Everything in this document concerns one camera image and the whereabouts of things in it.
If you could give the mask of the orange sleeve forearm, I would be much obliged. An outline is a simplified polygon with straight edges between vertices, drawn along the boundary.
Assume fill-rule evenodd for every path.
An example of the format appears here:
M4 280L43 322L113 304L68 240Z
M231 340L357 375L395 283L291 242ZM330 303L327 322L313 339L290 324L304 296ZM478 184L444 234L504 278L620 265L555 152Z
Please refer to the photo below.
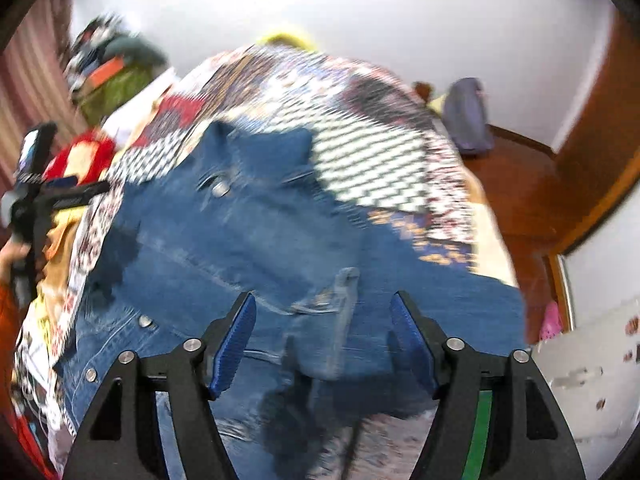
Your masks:
M13 370L13 356L16 338L22 321L20 311L14 301L12 289L7 284L1 285L0 304L0 402L1 414L11 411L10 385Z

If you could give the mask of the person's left hand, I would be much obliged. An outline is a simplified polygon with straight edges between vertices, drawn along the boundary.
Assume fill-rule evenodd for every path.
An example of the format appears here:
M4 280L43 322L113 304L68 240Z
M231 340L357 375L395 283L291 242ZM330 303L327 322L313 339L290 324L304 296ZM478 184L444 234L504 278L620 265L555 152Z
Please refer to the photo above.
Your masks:
M11 278L12 264L23 260L30 251L30 245L8 240L0 250L0 283L6 285Z

